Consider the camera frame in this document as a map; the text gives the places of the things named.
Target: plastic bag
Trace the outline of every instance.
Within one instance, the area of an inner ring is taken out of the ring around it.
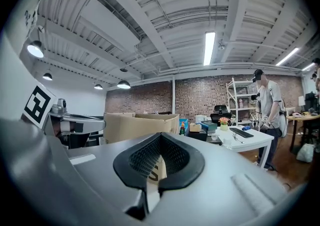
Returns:
[[[314,148],[315,146],[312,144],[305,144],[302,146],[296,159],[302,162],[311,163],[314,156]]]

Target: ceiling beam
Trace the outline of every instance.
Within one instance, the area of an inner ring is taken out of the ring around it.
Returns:
[[[286,0],[283,9],[280,12],[274,26],[266,36],[262,44],[274,46],[278,40],[285,34],[299,9],[299,0]],[[260,61],[272,48],[260,46],[252,57],[248,60],[249,62]]]
[[[145,14],[141,6],[136,0],[116,0],[138,23],[141,29],[149,37],[156,49],[163,53],[162,57],[170,68],[175,67],[172,57],[168,52],[160,34],[156,31],[148,16]]]
[[[306,29],[302,32],[302,34],[290,45],[288,51],[283,52],[278,58],[276,58],[273,64],[276,65],[281,60],[283,60],[293,50],[293,48],[297,47],[301,49],[315,35],[317,29],[317,24],[314,21],[310,21]]]
[[[45,19],[42,17],[39,17],[37,20],[37,24],[44,26]],[[100,49],[98,46],[88,42],[84,38],[72,33],[68,29],[61,27],[61,26],[53,23],[52,21],[48,20],[47,24],[46,24],[46,30],[51,34],[54,34],[54,35],[58,36],[59,38],[62,38],[64,41],[69,42],[75,46],[78,46],[81,49],[87,51],[88,53],[93,54],[93,55],[107,61],[108,63],[112,63],[119,68],[125,67],[128,70],[128,73],[131,73],[135,78],[142,79],[142,74],[139,71],[137,71],[136,69],[134,69],[132,67],[127,66],[127,64],[125,62],[123,62],[122,60],[117,59],[115,56]]]
[[[72,61],[70,59],[62,57],[60,55],[57,55],[57,54],[55,54],[53,52],[46,51],[45,54],[48,55],[48,59],[50,61],[58,62],[58,63],[61,63],[63,65],[66,65],[68,67],[71,67],[71,68],[73,68],[75,70],[80,70],[82,72],[89,73],[91,75],[97,76],[98,79],[103,78],[105,81],[110,82],[110,83],[118,83],[119,80],[121,80],[121,79],[118,79],[116,77],[113,77],[113,76],[110,76],[108,74],[105,74],[103,72],[100,72],[100,71],[98,71],[96,69],[89,68],[89,67],[87,67],[85,65],[82,65],[80,63],[77,63],[75,61]]]
[[[222,43],[235,41],[237,39],[244,20],[247,4],[248,0],[229,0],[228,15],[226,18],[226,26]],[[233,47],[233,44],[227,45],[221,62],[226,62]]]

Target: keyboard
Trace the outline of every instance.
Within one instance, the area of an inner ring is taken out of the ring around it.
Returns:
[[[239,135],[242,136],[243,138],[253,137],[252,134],[247,133],[247,132],[245,132],[245,131],[242,131],[242,130],[240,130],[240,129],[238,129],[238,128],[229,128],[229,129],[230,129],[230,131],[235,132],[236,134],[239,134]]]

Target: black mesh pad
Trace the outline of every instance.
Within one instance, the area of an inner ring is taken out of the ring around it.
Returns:
[[[146,192],[146,179],[160,155],[167,173],[167,178],[158,184],[160,194],[166,190],[187,187],[205,166],[205,159],[197,149],[166,133],[157,133],[121,152],[114,159],[113,168],[126,186]]]

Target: flower pot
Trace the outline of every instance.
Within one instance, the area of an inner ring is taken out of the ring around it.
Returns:
[[[222,131],[228,131],[229,127],[227,125],[221,125],[220,130]]]

